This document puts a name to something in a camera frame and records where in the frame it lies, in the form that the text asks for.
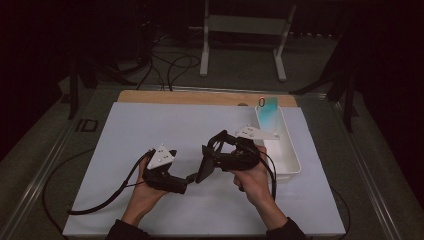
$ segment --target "hand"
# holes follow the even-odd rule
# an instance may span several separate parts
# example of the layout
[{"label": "hand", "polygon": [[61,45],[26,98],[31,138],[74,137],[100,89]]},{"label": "hand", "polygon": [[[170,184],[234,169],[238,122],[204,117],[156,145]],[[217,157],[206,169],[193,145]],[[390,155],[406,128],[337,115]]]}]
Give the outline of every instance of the hand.
[{"label": "hand", "polygon": [[[145,157],[138,166],[137,183],[144,181],[143,170],[147,164],[148,157]],[[138,227],[141,219],[150,212],[156,203],[168,192],[156,190],[149,187],[146,183],[137,184],[134,186],[131,199],[128,203],[127,209],[122,216],[122,221]]]},{"label": "hand", "polygon": [[[256,147],[260,152],[266,153],[265,147]],[[261,153],[261,157],[266,160],[265,154]],[[269,191],[267,170],[261,162],[250,170],[230,172],[234,174],[234,184],[243,187],[247,199],[256,207],[268,230],[287,223],[287,217],[275,204]]]}]

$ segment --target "black sleeve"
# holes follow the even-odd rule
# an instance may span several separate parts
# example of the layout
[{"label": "black sleeve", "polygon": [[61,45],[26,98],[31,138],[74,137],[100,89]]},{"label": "black sleeve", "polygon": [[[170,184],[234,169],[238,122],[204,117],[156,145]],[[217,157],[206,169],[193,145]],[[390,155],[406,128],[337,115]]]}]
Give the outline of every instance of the black sleeve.
[{"label": "black sleeve", "polygon": [[267,231],[266,235],[269,240],[304,240],[306,235],[300,230],[297,224],[288,218],[289,221],[284,226]]},{"label": "black sleeve", "polygon": [[115,224],[112,226],[112,228],[109,230],[108,235],[106,236],[105,240],[144,240],[144,239],[150,239],[149,234],[146,232],[143,232],[143,230],[136,228],[132,225],[129,225],[126,222],[123,222],[121,220],[116,220]]}]

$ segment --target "white metal stand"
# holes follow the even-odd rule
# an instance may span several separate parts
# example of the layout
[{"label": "white metal stand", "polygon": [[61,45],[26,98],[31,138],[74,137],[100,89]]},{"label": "white metal stand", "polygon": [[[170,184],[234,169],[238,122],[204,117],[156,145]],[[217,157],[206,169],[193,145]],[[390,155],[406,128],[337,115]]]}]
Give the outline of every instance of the white metal stand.
[{"label": "white metal stand", "polygon": [[287,78],[284,71],[283,61],[281,60],[281,54],[290,31],[295,11],[296,5],[292,5],[287,19],[210,15],[209,0],[205,0],[205,19],[203,29],[204,39],[200,64],[200,76],[206,77],[208,74],[210,50],[209,31],[256,33],[281,36],[280,45],[277,49],[274,49],[274,59],[278,73],[278,80],[285,81]]}]

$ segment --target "metal frame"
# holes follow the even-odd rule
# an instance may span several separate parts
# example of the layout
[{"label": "metal frame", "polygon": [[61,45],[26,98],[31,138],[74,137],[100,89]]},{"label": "metal frame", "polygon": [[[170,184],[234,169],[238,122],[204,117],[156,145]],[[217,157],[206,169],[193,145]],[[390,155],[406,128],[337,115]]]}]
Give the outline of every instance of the metal frame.
[{"label": "metal frame", "polygon": [[374,207],[378,220],[380,220],[381,227],[383,228],[387,239],[403,239],[399,233],[396,223],[393,221],[393,218],[390,214],[390,210],[387,207],[386,201],[384,200],[384,197],[382,196],[380,190],[377,187],[377,184],[374,181],[374,177],[369,170],[367,162],[358,147],[355,136],[353,135],[353,133],[349,132],[344,125],[342,117],[343,108],[340,105],[340,102],[337,102],[335,104],[329,104],[332,107],[338,125],[346,135],[346,139],[349,141],[350,147],[356,159],[355,164],[358,168],[358,172],[364,184],[364,188],[367,191],[368,196],[370,197],[371,204]]},{"label": "metal frame", "polygon": [[209,0],[205,0],[205,17],[203,27],[203,51],[200,63],[200,76],[206,77],[209,65],[209,31],[256,33],[281,36],[280,45],[274,49],[274,61],[277,68],[278,80],[286,81],[281,54],[289,35],[291,23],[296,12],[296,5],[292,5],[287,19],[251,18],[236,16],[221,16],[209,14]]},{"label": "metal frame", "polygon": [[68,120],[68,122],[65,124],[56,142],[53,144],[52,149],[44,159],[40,169],[38,169],[36,175],[28,184],[21,199],[17,203],[16,208],[10,215],[6,224],[0,229],[0,239],[13,239],[16,231],[24,224],[25,219],[31,212],[35,202],[37,201],[44,188],[48,174],[50,174],[55,164],[57,163],[57,160],[61,157],[61,154],[65,149],[66,143],[69,139],[69,135],[75,129],[75,126],[77,126],[77,120],[84,112],[88,103],[90,103],[92,96],[93,94],[90,94],[88,99],[83,102],[81,108],[75,112],[75,118]]}]

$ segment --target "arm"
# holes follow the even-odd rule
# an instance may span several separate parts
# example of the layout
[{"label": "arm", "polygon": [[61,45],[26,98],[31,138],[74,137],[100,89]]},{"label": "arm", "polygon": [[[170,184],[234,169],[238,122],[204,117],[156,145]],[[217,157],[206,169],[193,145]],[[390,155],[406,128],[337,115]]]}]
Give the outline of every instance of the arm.
[{"label": "arm", "polygon": [[[257,146],[259,151],[266,152],[265,147]],[[259,163],[247,171],[231,171],[234,184],[243,186],[247,199],[258,211],[267,227],[269,239],[306,239],[306,236],[290,218],[281,211],[271,196],[268,186],[268,175],[265,166]]]},{"label": "arm", "polygon": [[109,231],[106,240],[113,239],[148,239],[149,235],[138,228],[141,219],[149,213],[156,203],[168,192],[156,190],[143,183],[143,170],[147,158],[140,162],[137,185],[134,186],[131,199],[121,218]]}]

